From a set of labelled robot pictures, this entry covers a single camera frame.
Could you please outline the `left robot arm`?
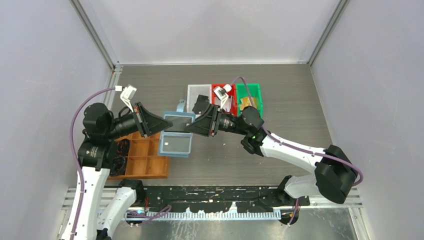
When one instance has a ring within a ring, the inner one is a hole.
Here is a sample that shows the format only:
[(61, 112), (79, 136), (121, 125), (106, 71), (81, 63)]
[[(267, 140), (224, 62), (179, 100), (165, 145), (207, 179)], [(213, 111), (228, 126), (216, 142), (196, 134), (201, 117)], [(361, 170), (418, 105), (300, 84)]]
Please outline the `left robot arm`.
[(110, 240), (131, 205), (146, 200), (142, 181), (123, 179), (112, 201), (99, 212), (102, 193), (117, 156), (116, 139), (139, 132), (150, 137), (173, 123), (147, 111), (137, 102), (124, 116), (114, 117), (105, 104), (96, 102), (84, 110), (84, 140), (76, 152), (77, 187), (62, 240)]

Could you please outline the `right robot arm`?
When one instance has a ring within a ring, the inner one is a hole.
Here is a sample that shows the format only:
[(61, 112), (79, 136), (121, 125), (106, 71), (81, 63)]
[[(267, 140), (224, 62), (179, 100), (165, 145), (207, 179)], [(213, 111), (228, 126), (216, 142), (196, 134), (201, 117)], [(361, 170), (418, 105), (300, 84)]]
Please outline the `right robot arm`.
[(252, 155), (274, 158), (298, 166), (307, 175), (288, 175), (276, 190), (283, 205), (291, 205), (301, 197), (321, 195), (327, 200), (343, 204), (352, 187), (360, 184), (364, 175), (354, 166), (343, 150), (296, 143), (268, 131), (259, 111), (247, 106), (239, 116), (209, 104), (202, 115), (185, 128), (188, 132), (211, 137), (219, 131), (243, 135), (243, 148)]

